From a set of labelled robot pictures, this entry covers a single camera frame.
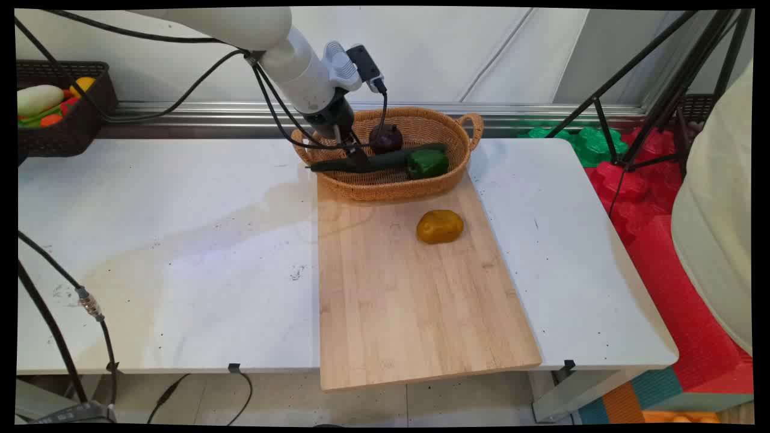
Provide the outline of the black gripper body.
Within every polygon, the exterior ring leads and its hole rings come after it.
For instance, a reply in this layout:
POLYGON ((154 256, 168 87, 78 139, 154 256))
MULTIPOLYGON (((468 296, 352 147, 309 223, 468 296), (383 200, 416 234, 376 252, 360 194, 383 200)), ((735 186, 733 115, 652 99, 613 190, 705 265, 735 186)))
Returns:
POLYGON ((339 125, 343 138, 348 143, 348 134, 354 130, 354 110, 345 96, 335 96, 324 109, 306 115, 306 121, 320 137, 328 140, 335 140, 334 126, 339 125))

